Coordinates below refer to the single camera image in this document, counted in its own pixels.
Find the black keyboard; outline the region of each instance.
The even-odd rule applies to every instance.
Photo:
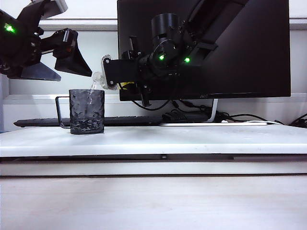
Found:
[[[69,118],[62,119],[64,125],[70,125]],[[105,126],[157,126],[162,123],[161,116],[113,116],[105,117]],[[18,120],[14,122],[18,127],[56,127],[59,126],[57,118],[42,118]]]

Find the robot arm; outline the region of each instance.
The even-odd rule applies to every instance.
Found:
[[[132,49],[121,60],[103,61],[110,89],[121,82],[134,82],[144,107],[150,106],[149,80],[178,78],[180,66],[201,66],[218,45],[215,43],[248,0],[200,0],[187,21],[164,13],[152,19],[153,52],[139,50],[131,37]]]
[[[60,81],[60,76],[40,63],[41,56],[53,52],[55,69],[91,77],[77,43],[78,33],[71,29],[56,31],[41,39],[38,26],[45,19],[67,10],[64,0],[33,0],[17,19],[0,10],[0,73],[11,79]]]

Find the textured glass cup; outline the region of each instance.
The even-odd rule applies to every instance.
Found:
[[[94,134],[104,132],[105,92],[103,90],[69,90],[71,125],[62,122],[59,98],[56,106],[59,125],[70,128],[71,134]]]

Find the black monitor screen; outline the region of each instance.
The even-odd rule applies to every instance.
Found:
[[[137,36],[153,51],[151,19],[175,13],[186,19],[197,0],[118,0],[119,55]],[[290,96],[289,0],[249,0],[216,41],[201,67],[182,67],[173,99]],[[173,81],[153,80],[150,100],[166,100]],[[139,97],[121,92],[121,100]]]

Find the green led light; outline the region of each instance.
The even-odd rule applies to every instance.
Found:
[[[159,59],[160,59],[161,61],[163,61],[163,60],[164,60],[164,54],[162,54],[162,55],[159,57]]]
[[[13,33],[13,34],[16,33],[16,30],[15,30],[10,24],[5,23],[4,29],[5,29],[6,31],[8,31],[8,32]]]

